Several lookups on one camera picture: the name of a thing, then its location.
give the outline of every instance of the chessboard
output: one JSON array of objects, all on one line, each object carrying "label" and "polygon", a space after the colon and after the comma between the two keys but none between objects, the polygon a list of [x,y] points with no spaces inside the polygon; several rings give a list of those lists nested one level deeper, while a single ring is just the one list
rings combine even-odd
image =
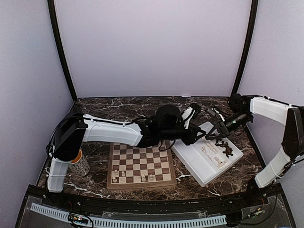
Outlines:
[{"label": "chessboard", "polygon": [[112,143],[108,190],[158,189],[176,186],[168,142],[148,148]]}]

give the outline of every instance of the marble table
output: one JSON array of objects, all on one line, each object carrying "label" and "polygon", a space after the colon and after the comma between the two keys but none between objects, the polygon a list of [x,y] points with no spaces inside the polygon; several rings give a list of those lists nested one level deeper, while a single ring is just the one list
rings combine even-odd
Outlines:
[{"label": "marble table", "polygon": [[[201,105],[202,110],[217,105],[222,111],[231,112],[225,97],[84,98],[79,99],[76,106],[81,107],[84,113],[96,117],[130,121],[137,117],[154,115],[157,108],[162,105],[172,104],[179,107],[180,110],[185,110],[193,102]],[[200,125],[206,121],[213,124],[216,122],[202,111],[193,122]],[[177,156],[172,153],[177,178],[176,187],[117,192],[109,192],[106,189],[110,143],[83,143],[82,150],[90,164],[90,172],[82,178],[68,173],[64,183],[64,191],[78,195],[118,200],[186,200],[242,192],[246,190],[248,180],[260,172],[262,167],[245,132],[240,136],[231,134],[229,139],[244,153],[244,156],[207,187],[202,188]],[[44,186],[45,177],[45,171],[43,171],[38,186]]]}]

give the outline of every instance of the perforated strip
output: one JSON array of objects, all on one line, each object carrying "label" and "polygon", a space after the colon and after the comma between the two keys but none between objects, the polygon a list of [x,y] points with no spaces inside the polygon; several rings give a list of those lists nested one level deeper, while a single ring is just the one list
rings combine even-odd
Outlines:
[{"label": "perforated strip", "polygon": [[[36,203],[32,203],[31,211],[35,211],[39,214],[54,218],[63,222],[68,222],[68,212],[59,209],[53,209],[46,206],[42,206]],[[112,220],[104,218],[96,218],[90,216],[94,222],[95,228],[205,228],[214,227],[226,224],[226,216],[216,216],[211,218],[201,218],[182,221],[170,221],[170,222],[139,222],[139,221],[124,221],[124,220]]]}]

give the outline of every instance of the chessboard border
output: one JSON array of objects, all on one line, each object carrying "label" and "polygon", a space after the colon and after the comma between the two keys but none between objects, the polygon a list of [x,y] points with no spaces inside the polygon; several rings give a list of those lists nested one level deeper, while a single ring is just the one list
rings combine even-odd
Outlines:
[{"label": "chessboard border", "polygon": [[[165,141],[165,146],[166,148],[170,146],[168,141]],[[169,169],[172,180],[159,181],[159,182],[130,183],[130,184],[124,183],[121,185],[112,184],[112,172],[109,172],[109,170],[112,170],[113,152],[114,152],[114,143],[112,142],[110,145],[108,177],[107,177],[107,185],[106,185],[109,191],[133,191],[140,189],[153,190],[153,189],[171,188],[176,186],[177,182],[176,182],[175,170],[173,166],[171,149],[167,150],[167,155],[168,155],[168,163],[169,163]]]}]

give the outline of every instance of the patterned cup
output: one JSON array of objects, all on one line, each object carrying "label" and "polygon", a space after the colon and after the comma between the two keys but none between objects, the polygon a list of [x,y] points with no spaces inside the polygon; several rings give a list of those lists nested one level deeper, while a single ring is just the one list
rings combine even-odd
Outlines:
[{"label": "patterned cup", "polygon": [[81,149],[79,150],[78,156],[70,163],[69,169],[78,177],[84,177],[89,173],[90,166],[89,163],[87,163],[85,156],[82,154]]}]

